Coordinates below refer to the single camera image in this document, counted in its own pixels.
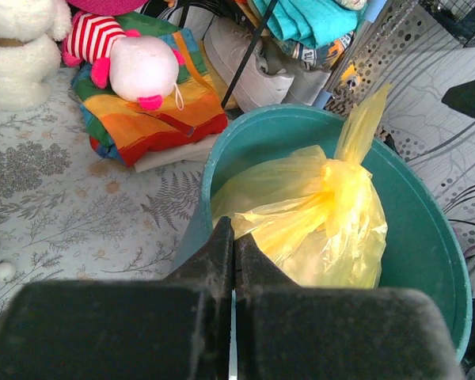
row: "yellow plastic bag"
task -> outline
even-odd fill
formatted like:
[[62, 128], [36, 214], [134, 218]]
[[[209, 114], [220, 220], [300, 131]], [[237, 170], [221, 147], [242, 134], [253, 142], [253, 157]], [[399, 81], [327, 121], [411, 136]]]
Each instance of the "yellow plastic bag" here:
[[371, 174], [371, 148], [389, 85], [351, 111], [334, 159], [319, 146], [296, 150], [228, 180], [211, 200], [214, 222], [232, 218], [236, 238], [307, 287], [376, 287], [387, 224]]

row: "black pole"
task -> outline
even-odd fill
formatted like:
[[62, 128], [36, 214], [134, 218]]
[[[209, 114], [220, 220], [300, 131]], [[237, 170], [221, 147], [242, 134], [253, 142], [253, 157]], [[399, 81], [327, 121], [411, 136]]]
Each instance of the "black pole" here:
[[178, 24], [179, 28], [184, 28], [184, 23], [187, 21], [188, 9], [190, 8], [190, 0], [183, 1], [183, 11], [181, 12], [180, 22]]
[[268, 8], [266, 8], [266, 11], [264, 12], [264, 16], [262, 17], [262, 20], [260, 20], [259, 25], [256, 27], [255, 32], [253, 33], [252, 41], [250, 42], [250, 45], [248, 46], [248, 50], [246, 51], [245, 56], [241, 60], [241, 63], [239, 64], [239, 67], [237, 68], [234, 78], [232, 78], [232, 82], [229, 85], [229, 89], [227, 89], [227, 92], [225, 96], [223, 97], [222, 108], [225, 108], [225, 106], [227, 105], [227, 102], [230, 99], [230, 95], [234, 91], [234, 88], [236, 87], [238, 80], [241, 77], [243, 70], [245, 69], [245, 65], [248, 62], [250, 56], [252, 55], [253, 49], [257, 45], [257, 42], [259, 42], [260, 35], [262, 34], [262, 31], [266, 27], [269, 17], [272, 15], [272, 11], [275, 9], [277, 2], [278, 0], [271, 0], [271, 2], [269, 2]]

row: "floral patterned floor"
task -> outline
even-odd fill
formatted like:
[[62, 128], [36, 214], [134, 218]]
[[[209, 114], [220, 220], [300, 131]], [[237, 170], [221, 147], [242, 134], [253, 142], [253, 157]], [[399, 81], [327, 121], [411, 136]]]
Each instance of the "floral patterned floor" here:
[[43, 279], [160, 279], [196, 201], [202, 164], [137, 174], [90, 148], [73, 69], [52, 79], [50, 101], [0, 112], [0, 313], [26, 283]]

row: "folded clothes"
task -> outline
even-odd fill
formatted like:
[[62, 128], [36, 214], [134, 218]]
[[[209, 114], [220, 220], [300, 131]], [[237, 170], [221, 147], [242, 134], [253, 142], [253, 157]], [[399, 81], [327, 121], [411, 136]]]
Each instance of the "folded clothes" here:
[[[249, 0], [264, 15], [270, 0]], [[327, 45], [357, 27], [360, 12], [334, 0], [279, 0], [268, 20], [278, 40], [295, 40], [310, 49]]]
[[318, 49], [310, 49], [294, 40], [280, 41], [275, 39], [275, 42], [283, 53], [298, 61], [306, 62], [311, 69], [329, 70], [350, 45], [352, 34], [353, 32], [347, 33]]
[[[124, 29], [159, 37], [183, 55], [186, 63], [180, 67], [177, 83], [184, 108], [177, 108], [172, 94], [157, 111], [144, 112], [138, 104], [118, 97], [110, 87], [98, 89], [89, 77], [91, 66], [87, 64], [74, 78], [72, 87], [82, 103], [92, 148], [101, 157], [131, 166], [146, 152], [195, 143], [222, 132], [228, 124], [226, 114], [190, 30], [178, 31], [166, 21], [138, 13], [116, 19]], [[181, 132], [192, 128], [190, 136]]]

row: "red striped fabric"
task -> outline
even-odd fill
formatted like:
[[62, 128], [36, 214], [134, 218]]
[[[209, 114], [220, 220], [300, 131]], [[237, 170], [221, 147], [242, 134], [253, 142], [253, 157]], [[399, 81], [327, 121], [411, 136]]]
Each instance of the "red striped fabric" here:
[[68, 52], [86, 62], [109, 57], [117, 38], [125, 37], [125, 31], [114, 17], [85, 13], [76, 20], [67, 40]]

